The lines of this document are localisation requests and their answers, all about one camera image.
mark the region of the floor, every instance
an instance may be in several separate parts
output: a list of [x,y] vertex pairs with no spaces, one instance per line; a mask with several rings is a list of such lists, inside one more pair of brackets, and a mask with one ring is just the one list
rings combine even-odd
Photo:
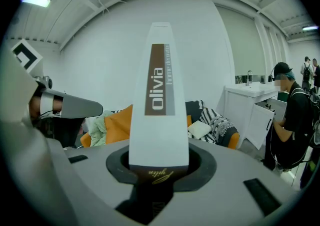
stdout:
[[[266,146],[262,145],[261,149],[258,150],[249,140],[245,139],[239,150],[256,160],[261,161],[265,157]],[[311,152],[312,148],[309,147],[304,158],[305,160],[309,160]],[[273,170],[273,172],[283,179],[294,190],[299,191],[300,179],[305,165],[305,163],[301,163],[299,166],[293,168],[290,172],[279,172],[277,169]]]

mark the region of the black shirt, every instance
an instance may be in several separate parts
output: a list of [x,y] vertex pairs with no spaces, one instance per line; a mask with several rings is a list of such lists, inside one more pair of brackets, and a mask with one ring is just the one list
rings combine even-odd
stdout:
[[315,68],[315,74],[316,76],[314,76],[314,86],[320,87],[320,66],[317,65],[317,67]]
[[296,88],[301,87],[294,82],[287,100],[284,123],[284,129],[293,133],[284,144],[290,149],[290,152],[301,156],[309,145],[312,130],[312,111],[307,95],[296,93],[303,92],[301,89],[295,90]]

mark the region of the person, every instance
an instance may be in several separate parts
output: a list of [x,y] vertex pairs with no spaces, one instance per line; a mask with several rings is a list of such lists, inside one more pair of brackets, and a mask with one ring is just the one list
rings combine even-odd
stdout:
[[310,89],[312,84],[312,79],[315,75],[313,67],[310,65],[309,57],[304,58],[304,63],[301,65],[300,73],[302,77],[302,88],[307,91]]
[[264,166],[273,170],[277,163],[291,169],[302,161],[312,135],[311,105],[288,64],[274,68],[275,85],[289,92],[286,112],[281,122],[273,120],[266,137]]
[[320,87],[320,66],[316,59],[312,60],[313,65],[315,66],[314,72],[314,92],[318,93]]

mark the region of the backpack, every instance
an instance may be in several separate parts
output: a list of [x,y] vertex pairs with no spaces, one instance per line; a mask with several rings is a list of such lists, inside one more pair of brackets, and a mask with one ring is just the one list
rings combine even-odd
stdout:
[[304,64],[304,70],[303,70],[303,80],[304,81],[309,81],[310,79],[310,70],[309,70],[309,67],[306,67],[306,64]]
[[312,110],[312,136],[310,138],[309,146],[311,148],[320,147],[320,96],[313,90],[309,90],[307,93],[301,88],[295,88],[290,97],[297,93],[302,93],[308,96],[309,104]]

